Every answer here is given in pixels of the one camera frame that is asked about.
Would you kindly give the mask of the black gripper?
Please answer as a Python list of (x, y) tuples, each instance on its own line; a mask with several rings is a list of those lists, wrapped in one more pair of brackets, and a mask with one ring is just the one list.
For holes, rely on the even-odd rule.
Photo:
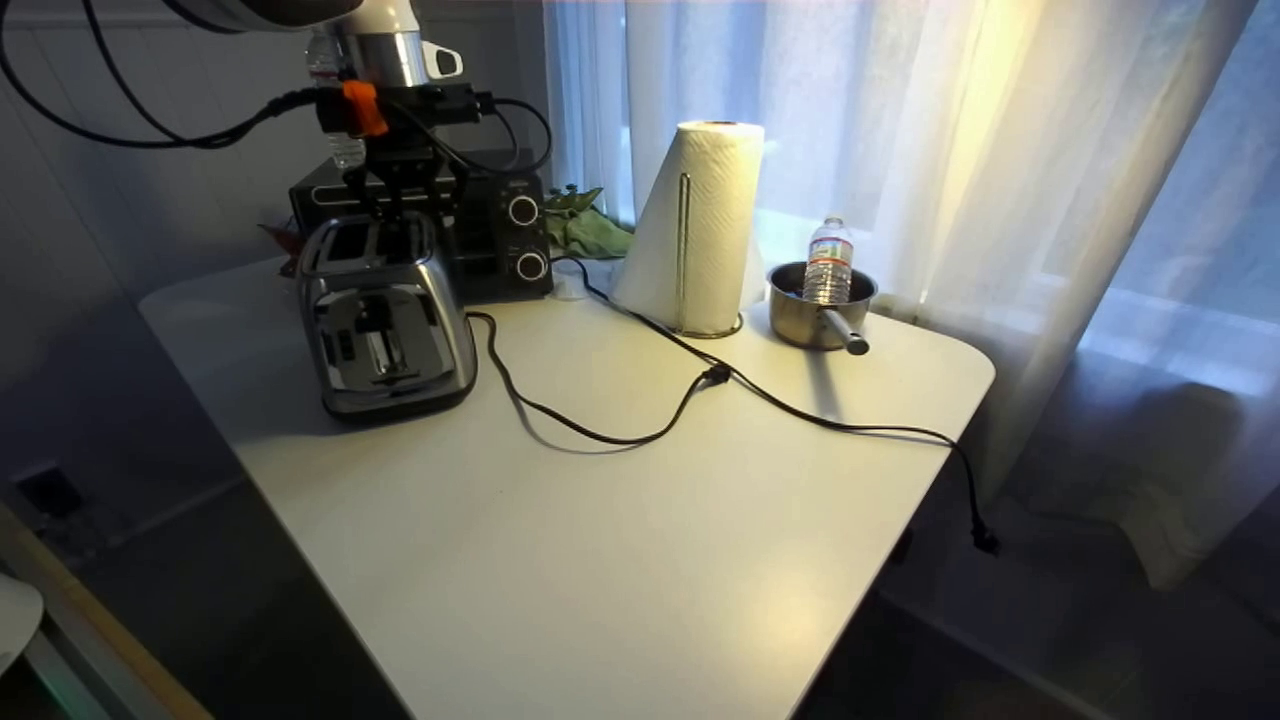
[(441, 172), (469, 167), (469, 157), (441, 141), (441, 130), (481, 124), (491, 109), (496, 99), (473, 85), (382, 90), (371, 82), (341, 82), (321, 91), (321, 130), (356, 146), (356, 157), (341, 157), (335, 172), (360, 199), (364, 257), (382, 257), (382, 189), (409, 189), (406, 213), (421, 238), (421, 254), (445, 254), (441, 210), (423, 189)]

